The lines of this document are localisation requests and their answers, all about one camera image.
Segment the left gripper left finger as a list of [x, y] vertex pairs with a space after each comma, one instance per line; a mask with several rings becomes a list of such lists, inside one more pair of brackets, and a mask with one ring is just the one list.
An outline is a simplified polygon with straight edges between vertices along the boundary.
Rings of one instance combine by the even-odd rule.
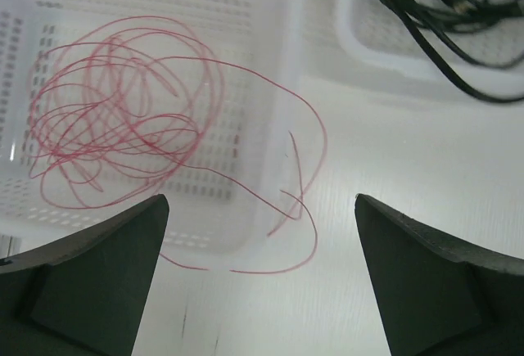
[[3, 355], [130, 355], [169, 217], [162, 194], [1, 260]]

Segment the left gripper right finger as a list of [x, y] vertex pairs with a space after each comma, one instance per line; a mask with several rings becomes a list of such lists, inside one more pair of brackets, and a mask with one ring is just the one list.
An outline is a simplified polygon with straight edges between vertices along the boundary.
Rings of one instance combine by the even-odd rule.
[[393, 355], [521, 355], [523, 261], [364, 194], [360, 244]]

